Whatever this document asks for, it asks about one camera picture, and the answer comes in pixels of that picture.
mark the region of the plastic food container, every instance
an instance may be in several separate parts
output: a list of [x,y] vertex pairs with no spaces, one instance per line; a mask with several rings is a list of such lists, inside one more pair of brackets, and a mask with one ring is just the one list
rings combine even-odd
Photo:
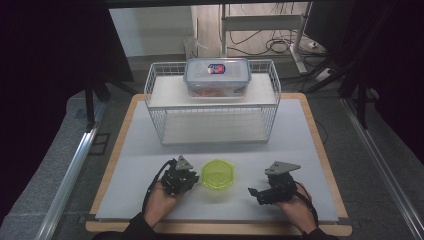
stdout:
[[184,82],[192,97],[240,98],[250,82],[244,58],[194,58],[187,62]]
[[227,189],[234,183],[234,165],[222,159],[211,160],[203,165],[200,179],[209,189]]

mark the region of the human hand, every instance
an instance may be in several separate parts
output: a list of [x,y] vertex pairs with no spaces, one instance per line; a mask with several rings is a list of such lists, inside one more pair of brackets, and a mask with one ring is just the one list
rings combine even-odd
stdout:
[[154,228],[162,218],[172,211],[183,195],[184,193],[170,196],[158,181],[153,187],[147,201],[144,220],[146,220],[151,228]]
[[[312,201],[311,196],[306,193],[304,187],[300,183],[296,183],[297,191]],[[281,211],[287,216],[288,220],[299,229],[300,232],[309,234],[317,228],[314,216],[309,210],[306,203],[297,196],[293,196],[290,201],[275,203]]]

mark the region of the food label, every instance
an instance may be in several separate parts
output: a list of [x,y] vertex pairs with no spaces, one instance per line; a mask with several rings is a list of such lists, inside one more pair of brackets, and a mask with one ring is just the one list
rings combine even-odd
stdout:
[[209,64],[208,72],[210,74],[223,74],[225,72],[224,64]]

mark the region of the white board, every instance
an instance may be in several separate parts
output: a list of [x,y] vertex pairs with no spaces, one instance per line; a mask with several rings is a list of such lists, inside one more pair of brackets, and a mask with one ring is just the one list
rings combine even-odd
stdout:
[[275,105],[275,92],[267,73],[252,73],[246,93],[242,98],[191,97],[182,75],[157,76],[150,107],[220,106],[220,105]]
[[162,146],[145,103],[134,112],[115,171],[97,219],[131,219],[141,211],[144,195],[160,167],[180,154],[200,173],[203,164],[221,158],[235,165],[235,183],[215,192],[200,182],[186,193],[170,220],[284,220],[277,207],[260,206],[247,188],[269,188],[264,174],[274,161],[301,165],[291,172],[313,197],[321,221],[337,221],[337,212],[299,100],[281,100],[268,143]]

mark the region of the wooden board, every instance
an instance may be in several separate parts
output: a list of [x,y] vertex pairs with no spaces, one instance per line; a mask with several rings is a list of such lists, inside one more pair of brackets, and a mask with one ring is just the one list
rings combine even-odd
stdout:
[[[330,191],[332,193],[332,197],[336,204],[336,210],[339,218],[346,219],[347,213],[344,208],[343,202],[340,197],[340,193],[337,188],[337,184],[335,182],[334,176],[331,171],[331,167],[329,166],[327,156],[325,154],[325,150],[322,146],[321,139],[318,135],[318,130],[315,126],[312,113],[309,109],[306,97],[303,94],[282,94],[283,99],[298,99],[301,102],[309,129],[311,131],[311,135],[313,137],[313,141],[319,155],[323,171],[325,177],[328,181],[328,185],[330,186]],[[113,175],[113,171],[117,164],[119,154],[122,149],[123,142],[125,140],[126,133],[128,131],[129,125],[131,123],[131,119],[134,113],[134,109],[137,105],[138,101],[143,100],[143,95],[134,96],[130,107],[127,112],[127,116],[122,125],[120,134],[118,136],[117,142],[115,144],[115,148],[112,152],[109,164],[107,166],[106,172],[104,174],[102,183],[99,187],[99,191],[93,203],[93,207],[90,211],[91,214],[96,214],[101,200],[107,190],[107,187],[110,183],[110,180]],[[86,223],[86,227],[89,231],[100,232],[100,231],[123,231],[127,222],[98,222],[98,221],[88,221]],[[321,223],[322,229],[324,229],[327,233],[338,235],[338,236],[346,236],[350,235],[352,228],[349,225],[338,225],[337,223],[325,224]],[[161,223],[158,224],[155,228],[156,232],[161,233],[186,233],[186,234],[255,234],[255,235],[293,235],[298,234],[298,231],[293,228],[289,224],[282,224],[281,222],[276,223],[219,223],[219,222],[211,222],[211,223],[196,223],[196,222],[184,222],[184,223]]]

